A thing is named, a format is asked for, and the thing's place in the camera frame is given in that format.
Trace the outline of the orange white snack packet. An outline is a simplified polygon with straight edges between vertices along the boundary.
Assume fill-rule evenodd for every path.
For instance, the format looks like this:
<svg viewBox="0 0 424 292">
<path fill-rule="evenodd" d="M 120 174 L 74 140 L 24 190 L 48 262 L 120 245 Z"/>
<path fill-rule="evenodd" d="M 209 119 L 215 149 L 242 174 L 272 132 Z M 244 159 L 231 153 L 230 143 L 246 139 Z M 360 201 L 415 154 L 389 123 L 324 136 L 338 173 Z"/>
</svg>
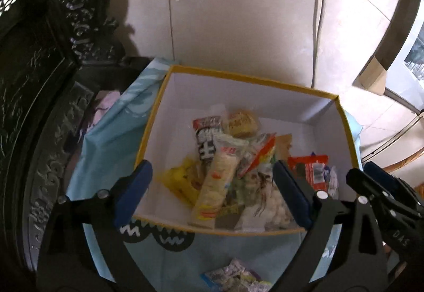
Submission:
<svg viewBox="0 0 424 292">
<path fill-rule="evenodd" d="M 249 139 L 248 143 L 236 170 L 238 178 L 258 167 L 260 163 L 270 161 L 275 151 L 276 133 L 262 133 Z"/>
</svg>

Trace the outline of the dark carved wooden cabinet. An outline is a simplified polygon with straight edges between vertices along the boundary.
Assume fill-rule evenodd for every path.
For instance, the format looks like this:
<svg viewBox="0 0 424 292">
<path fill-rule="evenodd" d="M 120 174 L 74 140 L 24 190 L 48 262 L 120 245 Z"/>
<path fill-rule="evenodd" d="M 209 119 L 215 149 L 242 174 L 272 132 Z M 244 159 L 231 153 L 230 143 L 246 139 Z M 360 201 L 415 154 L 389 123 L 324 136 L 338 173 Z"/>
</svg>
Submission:
<svg viewBox="0 0 424 292">
<path fill-rule="evenodd" d="M 1 0 L 2 283 L 34 284 L 95 97 L 136 78 L 109 2 Z"/>
</svg>

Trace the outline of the grey purple snack packet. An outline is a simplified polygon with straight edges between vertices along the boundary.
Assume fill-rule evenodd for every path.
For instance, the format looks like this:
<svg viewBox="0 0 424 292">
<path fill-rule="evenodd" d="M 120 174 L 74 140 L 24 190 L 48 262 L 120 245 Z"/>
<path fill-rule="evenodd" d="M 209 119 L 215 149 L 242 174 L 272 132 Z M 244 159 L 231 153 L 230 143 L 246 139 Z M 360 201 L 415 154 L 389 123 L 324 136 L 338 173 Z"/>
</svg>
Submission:
<svg viewBox="0 0 424 292">
<path fill-rule="evenodd" d="M 211 291 L 270 291 L 272 284 L 264 281 L 258 273 L 234 258 L 223 268 L 201 274 L 201 279 Z"/>
</svg>

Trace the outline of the framed picture on floor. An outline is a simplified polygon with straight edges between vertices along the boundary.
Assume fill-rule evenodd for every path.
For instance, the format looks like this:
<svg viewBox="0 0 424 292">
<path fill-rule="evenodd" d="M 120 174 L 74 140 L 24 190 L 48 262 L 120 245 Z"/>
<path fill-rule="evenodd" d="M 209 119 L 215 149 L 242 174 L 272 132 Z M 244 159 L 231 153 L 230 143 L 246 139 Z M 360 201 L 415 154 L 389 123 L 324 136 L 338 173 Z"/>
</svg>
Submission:
<svg viewBox="0 0 424 292">
<path fill-rule="evenodd" d="M 423 0 L 398 0 L 388 28 L 368 60 L 376 57 L 387 70 L 383 96 L 393 99 L 415 114 L 423 113 L 423 86 L 405 66 L 405 60 L 420 40 L 422 28 Z"/>
</svg>

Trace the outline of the red black snack packet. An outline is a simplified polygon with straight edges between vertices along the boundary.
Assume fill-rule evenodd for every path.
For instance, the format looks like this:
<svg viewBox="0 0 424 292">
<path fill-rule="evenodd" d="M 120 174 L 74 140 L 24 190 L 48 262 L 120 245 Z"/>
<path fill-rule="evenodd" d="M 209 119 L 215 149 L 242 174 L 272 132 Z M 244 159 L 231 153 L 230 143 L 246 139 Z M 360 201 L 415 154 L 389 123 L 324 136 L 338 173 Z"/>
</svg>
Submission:
<svg viewBox="0 0 424 292">
<path fill-rule="evenodd" d="M 289 156 L 288 166 L 296 177 L 304 178 L 314 190 L 326 191 L 330 172 L 328 160 L 327 155 Z"/>
</svg>

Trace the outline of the small yellow snack packet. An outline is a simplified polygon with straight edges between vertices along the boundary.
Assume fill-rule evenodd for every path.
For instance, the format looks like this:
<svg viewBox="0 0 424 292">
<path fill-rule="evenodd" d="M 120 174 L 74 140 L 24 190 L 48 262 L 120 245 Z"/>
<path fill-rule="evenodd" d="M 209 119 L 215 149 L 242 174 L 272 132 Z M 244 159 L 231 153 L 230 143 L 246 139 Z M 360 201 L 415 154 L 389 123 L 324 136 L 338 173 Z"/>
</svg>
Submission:
<svg viewBox="0 0 424 292">
<path fill-rule="evenodd" d="M 193 208 L 204 181 L 200 168 L 198 160 L 187 156 L 180 166 L 164 171 L 158 180 L 182 203 Z"/>
</svg>

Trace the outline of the white rice cracker packet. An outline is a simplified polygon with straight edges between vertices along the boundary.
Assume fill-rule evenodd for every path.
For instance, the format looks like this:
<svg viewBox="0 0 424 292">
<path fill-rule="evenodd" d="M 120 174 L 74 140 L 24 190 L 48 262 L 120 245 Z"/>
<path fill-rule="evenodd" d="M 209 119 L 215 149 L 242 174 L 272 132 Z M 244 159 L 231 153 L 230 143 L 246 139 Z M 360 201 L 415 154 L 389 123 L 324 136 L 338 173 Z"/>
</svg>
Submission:
<svg viewBox="0 0 424 292">
<path fill-rule="evenodd" d="M 201 187 L 200 194 L 193 207 L 191 224 L 213 229 L 218 213 L 223 206 L 228 188 L 236 174 L 249 142 L 233 138 L 225 133 L 213 137 L 216 152 Z"/>
</svg>

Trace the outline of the yellow cardboard box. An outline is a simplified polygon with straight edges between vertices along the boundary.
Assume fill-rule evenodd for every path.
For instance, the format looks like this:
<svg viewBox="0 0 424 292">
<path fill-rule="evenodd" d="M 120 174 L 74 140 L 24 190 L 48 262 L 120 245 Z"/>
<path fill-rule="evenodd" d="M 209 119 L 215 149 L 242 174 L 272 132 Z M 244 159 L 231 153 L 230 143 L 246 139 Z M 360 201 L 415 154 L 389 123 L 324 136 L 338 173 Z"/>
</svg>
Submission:
<svg viewBox="0 0 424 292">
<path fill-rule="evenodd" d="M 303 227 L 282 164 L 313 191 L 356 194 L 359 164 L 338 96 L 233 73 L 171 67 L 136 156 L 152 180 L 134 216 L 212 235 L 277 235 Z"/>
</svg>

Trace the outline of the white patterned snack packet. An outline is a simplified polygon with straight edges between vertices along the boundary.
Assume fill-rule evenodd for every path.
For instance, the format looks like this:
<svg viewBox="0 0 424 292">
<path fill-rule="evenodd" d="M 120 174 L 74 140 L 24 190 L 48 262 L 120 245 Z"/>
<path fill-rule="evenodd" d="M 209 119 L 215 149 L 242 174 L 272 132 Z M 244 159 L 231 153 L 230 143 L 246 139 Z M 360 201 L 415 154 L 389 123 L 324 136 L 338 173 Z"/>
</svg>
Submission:
<svg viewBox="0 0 424 292">
<path fill-rule="evenodd" d="M 272 164 L 260 164 L 239 180 L 236 188 L 241 214 L 235 225 L 240 232 L 285 230 L 294 219 L 272 173 Z"/>
</svg>

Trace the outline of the red white black packet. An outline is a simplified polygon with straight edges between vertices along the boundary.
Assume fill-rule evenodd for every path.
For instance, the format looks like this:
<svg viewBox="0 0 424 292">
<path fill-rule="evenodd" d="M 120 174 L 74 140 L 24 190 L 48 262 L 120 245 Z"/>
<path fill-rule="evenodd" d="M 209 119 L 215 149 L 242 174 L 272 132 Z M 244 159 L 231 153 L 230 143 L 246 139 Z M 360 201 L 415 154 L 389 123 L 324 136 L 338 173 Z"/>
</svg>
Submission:
<svg viewBox="0 0 424 292">
<path fill-rule="evenodd" d="M 193 120 L 199 159 L 203 167 L 208 167 L 216 152 L 214 136 L 221 133 L 221 116 L 207 116 Z"/>
</svg>

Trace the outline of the cardboard corner protector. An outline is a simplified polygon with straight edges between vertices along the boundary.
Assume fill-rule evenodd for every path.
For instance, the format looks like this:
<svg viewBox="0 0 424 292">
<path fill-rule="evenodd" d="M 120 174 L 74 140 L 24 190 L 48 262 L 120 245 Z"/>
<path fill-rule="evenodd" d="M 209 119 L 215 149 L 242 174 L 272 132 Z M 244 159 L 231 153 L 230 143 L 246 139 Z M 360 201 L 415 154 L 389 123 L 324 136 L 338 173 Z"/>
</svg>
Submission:
<svg viewBox="0 0 424 292">
<path fill-rule="evenodd" d="M 386 90 L 386 80 L 387 70 L 376 57 L 372 57 L 356 77 L 353 85 L 375 95 L 382 96 Z"/>
</svg>

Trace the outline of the light blue tablecloth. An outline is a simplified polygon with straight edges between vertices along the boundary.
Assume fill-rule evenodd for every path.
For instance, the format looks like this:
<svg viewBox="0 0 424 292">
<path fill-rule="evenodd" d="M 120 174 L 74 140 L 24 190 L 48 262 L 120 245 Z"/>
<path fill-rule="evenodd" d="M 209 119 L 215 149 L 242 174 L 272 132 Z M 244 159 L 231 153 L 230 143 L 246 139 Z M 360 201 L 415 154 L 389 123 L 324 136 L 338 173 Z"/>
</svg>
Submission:
<svg viewBox="0 0 424 292">
<path fill-rule="evenodd" d="M 291 154 L 324 154 L 337 171 L 339 196 L 354 200 L 346 174 L 359 164 L 338 96 L 236 73 L 190 68 L 156 58 L 85 136 L 67 194 L 71 200 L 110 189 L 148 160 L 154 175 L 197 152 L 193 120 L 248 109 L 261 130 L 293 137 Z M 207 291 L 202 274 L 240 259 L 269 282 L 288 266 L 302 230 L 271 234 L 188 226 L 191 211 L 153 180 L 136 216 L 120 229 L 133 235 L 131 257 L 158 291 Z"/>
</svg>

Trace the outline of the orange biscuit packet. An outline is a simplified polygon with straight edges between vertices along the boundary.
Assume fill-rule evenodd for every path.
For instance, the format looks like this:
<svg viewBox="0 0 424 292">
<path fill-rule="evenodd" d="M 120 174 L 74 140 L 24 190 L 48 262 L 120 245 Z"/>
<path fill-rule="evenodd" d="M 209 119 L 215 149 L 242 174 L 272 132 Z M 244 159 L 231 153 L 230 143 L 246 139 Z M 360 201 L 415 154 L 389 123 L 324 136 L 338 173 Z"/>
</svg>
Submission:
<svg viewBox="0 0 424 292">
<path fill-rule="evenodd" d="M 228 115 L 225 129 L 234 138 L 249 138 L 259 131 L 259 127 L 259 120 L 252 112 L 240 110 Z"/>
</svg>

